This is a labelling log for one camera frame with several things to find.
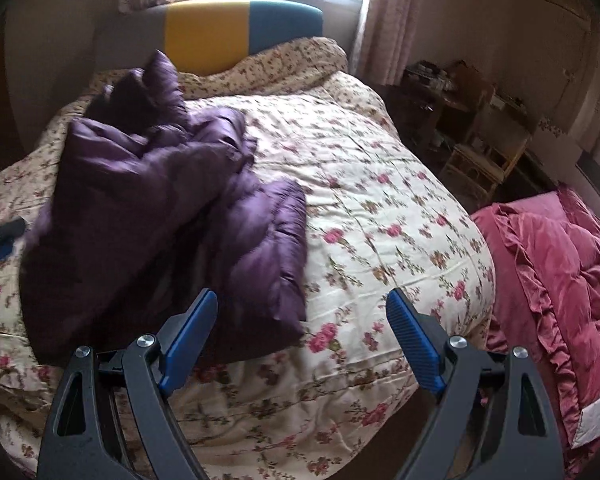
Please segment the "purple quilted down jacket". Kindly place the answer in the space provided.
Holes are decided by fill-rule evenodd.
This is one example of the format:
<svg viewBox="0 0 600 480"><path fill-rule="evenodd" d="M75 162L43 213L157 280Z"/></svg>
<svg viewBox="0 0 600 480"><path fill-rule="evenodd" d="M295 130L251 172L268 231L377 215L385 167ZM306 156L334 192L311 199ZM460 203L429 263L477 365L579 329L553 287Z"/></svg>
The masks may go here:
<svg viewBox="0 0 600 480"><path fill-rule="evenodd" d="M204 364L245 361L302 337L306 196L261 180L257 143L231 107L191 112L162 52L69 122L53 195L20 263L35 359L114 350L158 330L203 290L218 317Z"/></svg>

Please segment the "pink ruffled quilt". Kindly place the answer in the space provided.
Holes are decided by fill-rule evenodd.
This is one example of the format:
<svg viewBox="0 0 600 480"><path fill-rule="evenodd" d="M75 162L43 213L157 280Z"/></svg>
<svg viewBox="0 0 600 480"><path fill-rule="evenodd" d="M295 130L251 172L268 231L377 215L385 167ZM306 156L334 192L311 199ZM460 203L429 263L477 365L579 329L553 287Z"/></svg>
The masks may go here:
<svg viewBox="0 0 600 480"><path fill-rule="evenodd" d="M486 346L528 350L576 478L600 449L600 218L562 184L471 219L486 240L495 304Z"/></svg>

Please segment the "grey yellow teal headboard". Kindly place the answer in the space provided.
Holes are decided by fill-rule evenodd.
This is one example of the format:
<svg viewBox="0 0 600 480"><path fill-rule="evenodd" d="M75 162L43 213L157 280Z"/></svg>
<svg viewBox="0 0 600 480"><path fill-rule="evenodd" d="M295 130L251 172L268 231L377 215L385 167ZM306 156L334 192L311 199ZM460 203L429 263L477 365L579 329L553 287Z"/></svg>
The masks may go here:
<svg viewBox="0 0 600 480"><path fill-rule="evenodd" d="M287 0L189 0L122 14L95 36L95 70L140 67L155 50L213 75L278 44L323 35L323 12Z"/></svg>

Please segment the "rattan chair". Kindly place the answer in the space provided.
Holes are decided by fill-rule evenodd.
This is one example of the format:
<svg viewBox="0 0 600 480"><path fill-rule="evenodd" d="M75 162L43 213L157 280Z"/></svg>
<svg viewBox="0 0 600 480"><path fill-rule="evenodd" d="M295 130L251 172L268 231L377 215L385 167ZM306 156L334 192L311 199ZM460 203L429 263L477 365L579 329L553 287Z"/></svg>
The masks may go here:
<svg viewBox="0 0 600 480"><path fill-rule="evenodd" d="M463 141L454 145L439 180L467 209L490 203L532 137L527 113L505 103L486 104Z"/></svg>

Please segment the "cluttered wooden side table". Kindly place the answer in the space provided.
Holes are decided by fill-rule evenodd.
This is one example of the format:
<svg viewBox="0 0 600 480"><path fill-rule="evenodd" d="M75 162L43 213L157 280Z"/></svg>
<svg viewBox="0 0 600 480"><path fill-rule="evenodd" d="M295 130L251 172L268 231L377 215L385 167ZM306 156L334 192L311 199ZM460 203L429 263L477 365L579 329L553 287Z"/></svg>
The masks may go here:
<svg viewBox="0 0 600 480"><path fill-rule="evenodd" d="M445 67L420 61L407 66L393 90L393 122L410 149L422 155L439 144L437 138L463 140L495 87L464 60Z"/></svg>

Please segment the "small-floral pillow bedding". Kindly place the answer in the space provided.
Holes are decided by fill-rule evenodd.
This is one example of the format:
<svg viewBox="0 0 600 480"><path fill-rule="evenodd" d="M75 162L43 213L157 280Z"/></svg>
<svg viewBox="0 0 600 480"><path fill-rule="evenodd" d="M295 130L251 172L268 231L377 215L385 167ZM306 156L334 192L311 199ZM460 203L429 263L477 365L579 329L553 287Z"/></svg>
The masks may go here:
<svg viewBox="0 0 600 480"><path fill-rule="evenodd" d="M300 38L243 58L224 72L201 76L169 68L168 96L185 101L219 96L272 96L323 88L339 94L353 86L347 55L335 40Z"/></svg>

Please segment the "pink curtain right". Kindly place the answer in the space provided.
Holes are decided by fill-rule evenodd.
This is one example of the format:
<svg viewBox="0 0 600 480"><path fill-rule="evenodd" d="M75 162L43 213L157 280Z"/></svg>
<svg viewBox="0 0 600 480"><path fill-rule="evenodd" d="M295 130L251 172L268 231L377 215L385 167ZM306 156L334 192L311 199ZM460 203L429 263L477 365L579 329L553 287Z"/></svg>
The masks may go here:
<svg viewBox="0 0 600 480"><path fill-rule="evenodd" d="M415 37L424 0L363 0L350 69L373 84L397 84Z"/></svg>

